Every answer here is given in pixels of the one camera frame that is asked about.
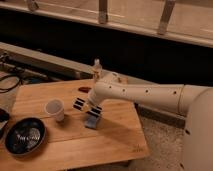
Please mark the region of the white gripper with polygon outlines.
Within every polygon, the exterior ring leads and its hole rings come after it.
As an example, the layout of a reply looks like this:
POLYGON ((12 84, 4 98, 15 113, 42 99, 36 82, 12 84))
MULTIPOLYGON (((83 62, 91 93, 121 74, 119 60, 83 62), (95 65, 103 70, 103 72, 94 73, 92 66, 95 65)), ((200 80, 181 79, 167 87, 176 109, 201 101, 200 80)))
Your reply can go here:
MULTIPOLYGON (((87 114, 99 118, 101 116, 102 108, 95 104, 89 97, 87 97, 86 103, 91 108, 87 111, 87 114)), ((81 98, 77 98, 73 103, 73 107, 78 110, 82 110, 84 106, 85 101, 81 98)))

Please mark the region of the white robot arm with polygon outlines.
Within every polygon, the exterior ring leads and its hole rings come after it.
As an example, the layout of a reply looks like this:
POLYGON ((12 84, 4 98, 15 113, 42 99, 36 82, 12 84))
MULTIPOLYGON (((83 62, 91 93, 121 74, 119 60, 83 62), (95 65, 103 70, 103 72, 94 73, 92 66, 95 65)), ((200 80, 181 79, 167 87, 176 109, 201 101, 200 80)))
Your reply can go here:
POLYGON ((87 128, 97 127, 100 104, 107 99, 127 100, 186 115, 180 171, 213 171, 213 87, 123 84, 119 74, 111 72, 95 82, 85 100, 77 98, 73 104, 78 110, 87 107, 87 128))

